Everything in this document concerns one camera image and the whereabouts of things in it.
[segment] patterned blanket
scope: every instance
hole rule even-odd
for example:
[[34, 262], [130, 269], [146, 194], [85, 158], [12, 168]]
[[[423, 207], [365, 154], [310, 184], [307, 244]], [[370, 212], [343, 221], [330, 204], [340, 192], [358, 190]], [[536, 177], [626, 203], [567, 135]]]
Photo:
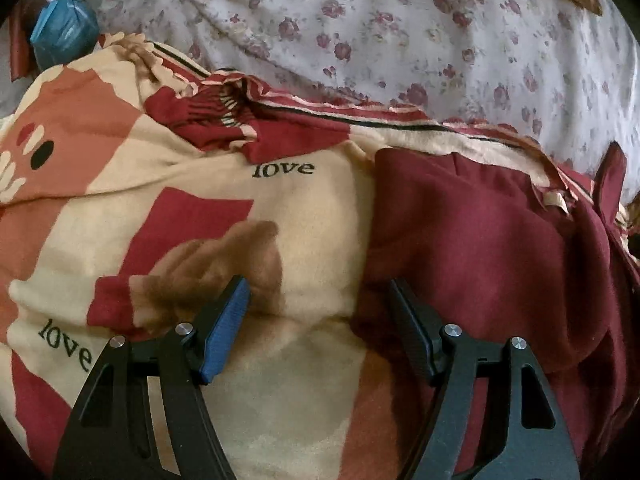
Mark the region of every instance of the patterned blanket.
[[[163, 87], [172, 129], [144, 111]], [[215, 101], [203, 116], [201, 94]], [[108, 338], [163, 333], [242, 274], [248, 314], [203, 389], [236, 475], [351, 477], [366, 460], [344, 452], [353, 424], [362, 434], [367, 414], [392, 411], [389, 363], [365, 359], [350, 329], [377, 150], [520, 170], [549, 207], [593, 192], [510, 127], [311, 102], [121, 34], [41, 74], [0, 139], [0, 414], [48, 474]], [[157, 382], [150, 391], [162, 462], [175, 470]], [[397, 473], [391, 455], [375, 478]]]

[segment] red cloth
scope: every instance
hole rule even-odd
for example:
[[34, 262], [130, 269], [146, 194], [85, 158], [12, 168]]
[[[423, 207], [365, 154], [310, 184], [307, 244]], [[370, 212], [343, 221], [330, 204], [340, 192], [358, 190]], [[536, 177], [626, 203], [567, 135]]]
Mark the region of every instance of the red cloth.
[[[354, 332], [393, 362], [395, 416], [406, 457], [418, 429], [424, 391], [406, 373], [386, 310], [391, 278], [402, 277], [445, 322], [475, 338], [524, 337], [556, 393], [580, 467], [587, 471], [628, 419], [638, 398], [638, 320], [632, 285], [613, 226], [624, 155], [610, 152], [596, 206], [580, 200], [567, 216], [543, 205], [542, 192], [519, 171], [452, 153], [398, 149], [377, 153], [376, 199]], [[486, 390], [477, 381], [476, 392]], [[458, 469], [473, 465], [484, 400], [474, 398]]]
[[[145, 101], [146, 113], [196, 148], [226, 149], [233, 140], [247, 140], [242, 153], [252, 164], [305, 155], [349, 138], [348, 124], [330, 129], [281, 118], [278, 112], [256, 118], [234, 85], [199, 85], [193, 97], [178, 97], [163, 86]], [[257, 138], [246, 138], [240, 126], [251, 126]]]

